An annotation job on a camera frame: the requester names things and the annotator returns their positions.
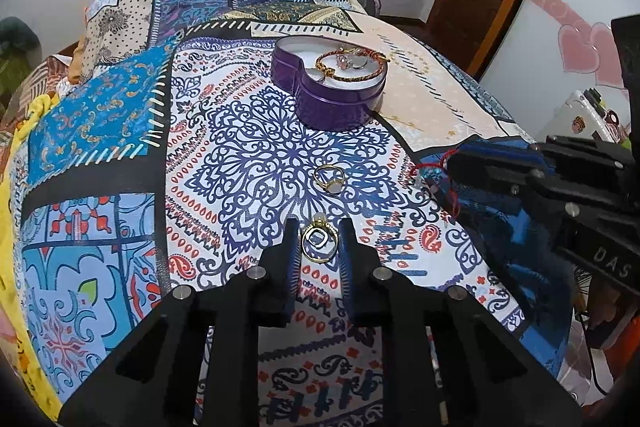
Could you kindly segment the blue patchwork bedspread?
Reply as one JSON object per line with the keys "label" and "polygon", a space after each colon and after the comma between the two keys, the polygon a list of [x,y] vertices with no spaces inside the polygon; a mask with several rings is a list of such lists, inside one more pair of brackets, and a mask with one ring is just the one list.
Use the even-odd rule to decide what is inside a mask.
{"label": "blue patchwork bedspread", "polygon": [[[311,129],[271,80],[277,40],[382,52],[361,127]],[[524,213],[469,215],[446,160],[470,141],[530,144],[504,107],[352,0],[96,0],[80,83],[29,133],[11,180],[30,343],[62,407],[174,288],[222,286],[299,222],[291,320],[258,337],[256,426],[386,426],[382,334],[349,320],[338,225],[418,286],[458,285],[556,381],[567,324],[530,261]]]}

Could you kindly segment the white sliding door with hearts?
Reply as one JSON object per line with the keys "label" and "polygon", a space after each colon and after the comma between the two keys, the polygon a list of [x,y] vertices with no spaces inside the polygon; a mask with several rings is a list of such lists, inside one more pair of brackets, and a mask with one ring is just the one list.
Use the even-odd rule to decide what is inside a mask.
{"label": "white sliding door with hearts", "polygon": [[639,0],[523,0],[480,83],[531,136],[589,88],[628,127],[611,22],[638,11]]}

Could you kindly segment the patterned brown orange cloth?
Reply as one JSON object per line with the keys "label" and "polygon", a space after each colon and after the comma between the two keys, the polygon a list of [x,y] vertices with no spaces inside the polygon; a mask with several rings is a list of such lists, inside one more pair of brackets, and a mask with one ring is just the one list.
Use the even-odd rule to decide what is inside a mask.
{"label": "patterned brown orange cloth", "polygon": [[21,53],[1,57],[1,145],[8,146],[15,127],[28,116],[29,104],[43,94],[53,95],[70,87],[67,73],[72,58],[49,55],[31,69]]}

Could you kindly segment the purple heart-shaped tin box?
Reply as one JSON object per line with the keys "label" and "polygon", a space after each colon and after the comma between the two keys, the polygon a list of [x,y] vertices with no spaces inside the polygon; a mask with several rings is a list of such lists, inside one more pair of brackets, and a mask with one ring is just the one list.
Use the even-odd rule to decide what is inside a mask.
{"label": "purple heart-shaped tin box", "polygon": [[382,103],[388,73],[384,53],[323,37],[277,40],[271,80],[292,95],[305,126],[347,131],[367,124]]}

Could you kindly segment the yellow cloth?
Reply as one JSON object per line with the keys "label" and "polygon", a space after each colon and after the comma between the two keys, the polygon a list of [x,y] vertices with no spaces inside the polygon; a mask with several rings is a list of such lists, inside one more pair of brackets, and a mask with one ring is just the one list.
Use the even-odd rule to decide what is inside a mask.
{"label": "yellow cloth", "polygon": [[29,133],[58,103],[60,98],[55,94],[39,95],[30,102],[28,118],[10,140],[9,161],[1,180],[1,352],[9,357],[12,371],[22,381],[27,403],[38,407],[49,421],[58,420],[62,403],[43,373],[27,332],[26,283],[17,260],[22,199],[15,193],[17,183],[11,180],[11,170],[14,158],[27,150]]}

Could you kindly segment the grey backpack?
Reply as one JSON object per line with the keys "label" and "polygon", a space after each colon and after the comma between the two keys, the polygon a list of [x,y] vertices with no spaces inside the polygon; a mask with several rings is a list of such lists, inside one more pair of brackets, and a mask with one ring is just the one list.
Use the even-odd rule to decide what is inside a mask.
{"label": "grey backpack", "polygon": [[379,17],[381,14],[381,0],[357,0],[366,13],[373,17]]}

